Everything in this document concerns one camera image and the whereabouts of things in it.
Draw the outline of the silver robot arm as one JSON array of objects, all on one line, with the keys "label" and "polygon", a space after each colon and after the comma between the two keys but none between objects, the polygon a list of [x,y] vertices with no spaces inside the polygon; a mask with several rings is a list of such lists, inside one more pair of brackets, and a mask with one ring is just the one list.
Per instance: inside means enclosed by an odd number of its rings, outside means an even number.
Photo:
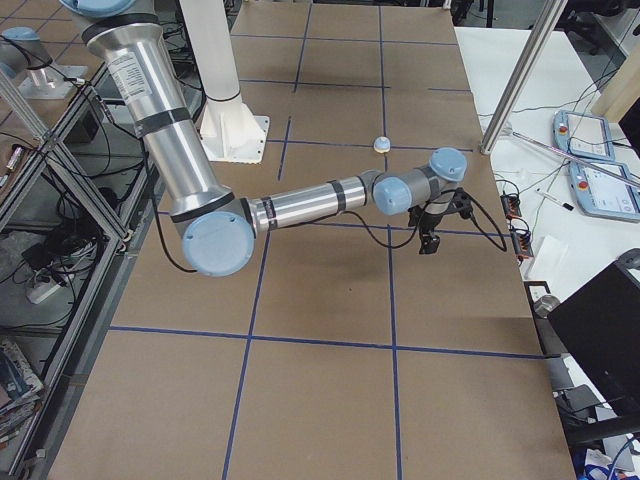
[{"label": "silver robot arm", "polygon": [[352,213],[369,203],[389,216],[416,211],[419,228],[426,230],[439,223],[460,190],[467,160],[447,147],[399,175],[369,170],[254,200],[238,198],[218,181],[212,165],[259,162],[269,121],[242,99],[224,5],[181,5],[206,99],[201,123],[186,106],[152,2],[70,1],[67,8],[88,50],[105,62],[135,135],[155,160],[184,256],[201,274],[222,277],[242,269],[262,232]]}]

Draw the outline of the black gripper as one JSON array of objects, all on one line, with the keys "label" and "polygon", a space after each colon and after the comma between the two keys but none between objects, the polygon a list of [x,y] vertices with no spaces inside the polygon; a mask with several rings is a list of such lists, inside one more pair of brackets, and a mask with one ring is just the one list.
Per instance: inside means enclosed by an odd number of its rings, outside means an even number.
[{"label": "black gripper", "polygon": [[420,255],[435,254],[440,246],[440,237],[435,234],[436,227],[447,215],[458,214],[462,219],[473,216],[470,195],[462,188],[445,190],[440,197],[425,206],[414,206],[408,211],[408,226],[420,233]]}]

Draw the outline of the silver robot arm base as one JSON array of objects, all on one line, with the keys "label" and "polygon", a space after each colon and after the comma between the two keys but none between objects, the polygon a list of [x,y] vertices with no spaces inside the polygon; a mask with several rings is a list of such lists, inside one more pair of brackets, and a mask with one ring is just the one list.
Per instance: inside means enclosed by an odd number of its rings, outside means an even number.
[{"label": "silver robot arm base", "polygon": [[62,100],[81,84],[87,66],[60,65],[39,35],[29,27],[12,27],[1,33],[1,71],[20,80],[18,90],[30,100]]}]

